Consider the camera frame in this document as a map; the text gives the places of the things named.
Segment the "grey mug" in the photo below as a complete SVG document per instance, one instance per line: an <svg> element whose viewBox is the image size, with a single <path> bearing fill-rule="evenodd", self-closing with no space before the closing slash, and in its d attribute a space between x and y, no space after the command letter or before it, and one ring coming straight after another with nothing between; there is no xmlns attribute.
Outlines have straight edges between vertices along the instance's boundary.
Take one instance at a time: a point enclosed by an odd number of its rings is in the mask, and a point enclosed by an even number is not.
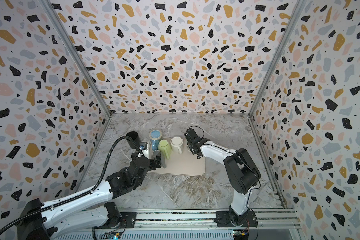
<svg viewBox="0 0 360 240"><path fill-rule="evenodd" d="M152 153L152 157L157 169L166 168L165 156L162 154L160 150L154 150Z"/></svg>

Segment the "black mug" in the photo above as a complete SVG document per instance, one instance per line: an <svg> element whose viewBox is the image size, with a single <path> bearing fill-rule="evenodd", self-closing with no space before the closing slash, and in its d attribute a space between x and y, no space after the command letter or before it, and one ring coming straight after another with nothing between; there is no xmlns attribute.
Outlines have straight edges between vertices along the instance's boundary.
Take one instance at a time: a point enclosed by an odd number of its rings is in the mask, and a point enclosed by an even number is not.
<svg viewBox="0 0 360 240"><path fill-rule="evenodd" d="M127 142L132 149L138 149L141 143L139 134L136 131L131 131L126 134L128 137Z"/></svg>

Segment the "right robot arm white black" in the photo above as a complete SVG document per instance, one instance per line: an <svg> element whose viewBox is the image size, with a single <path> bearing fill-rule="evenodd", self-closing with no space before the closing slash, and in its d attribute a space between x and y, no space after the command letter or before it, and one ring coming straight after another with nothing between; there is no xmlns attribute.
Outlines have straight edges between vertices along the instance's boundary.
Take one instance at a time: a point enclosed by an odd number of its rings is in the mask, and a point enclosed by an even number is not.
<svg viewBox="0 0 360 240"><path fill-rule="evenodd" d="M256 186L261 186L261 173L246 149L231 150L200 137L193 129L187 128L184 133L188 148L197 158L210 158L225 169L229 182L234 189L233 201L229 207L229 221L226 224L242 226L249 223L250 196Z"/></svg>

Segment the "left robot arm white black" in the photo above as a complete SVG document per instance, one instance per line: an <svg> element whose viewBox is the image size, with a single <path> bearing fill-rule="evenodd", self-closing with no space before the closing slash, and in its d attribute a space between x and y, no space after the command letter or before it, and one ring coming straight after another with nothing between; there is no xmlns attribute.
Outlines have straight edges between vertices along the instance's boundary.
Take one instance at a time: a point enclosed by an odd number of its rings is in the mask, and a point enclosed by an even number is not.
<svg viewBox="0 0 360 240"><path fill-rule="evenodd" d="M162 157L148 159L136 152L128 167L93 187L53 201L28 202L16 223L20 240L50 240L90 227L116 227L123 216L112 201L137 187L148 172L161 168Z"/></svg>

